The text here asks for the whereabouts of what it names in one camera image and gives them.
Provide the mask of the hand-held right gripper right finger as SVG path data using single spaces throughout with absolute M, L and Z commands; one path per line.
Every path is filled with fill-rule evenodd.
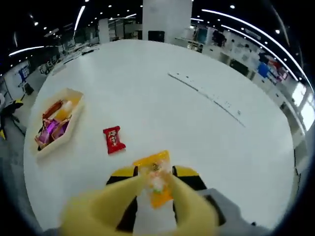
M 220 236 L 266 236 L 268 229 L 243 219 L 240 208 L 214 188 L 207 188 L 200 175 L 189 167 L 173 166 L 172 174 L 197 191 L 216 210 Z

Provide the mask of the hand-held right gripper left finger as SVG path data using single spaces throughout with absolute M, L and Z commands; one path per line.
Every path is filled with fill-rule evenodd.
M 131 177 L 135 177 L 137 175 L 138 175 L 137 167 L 133 167 L 133 166 L 123 167 L 112 173 L 106 185 L 116 183 L 116 182 L 131 178 Z M 123 231 L 125 233 L 133 233 L 137 209 L 138 209 L 138 204 L 137 204 L 137 199 L 135 197 L 133 201 L 129 204 L 127 209 L 125 210 L 123 217 L 117 226 L 117 230 Z M 41 235 L 42 236 L 58 236 L 59 228 L 47 229 Z

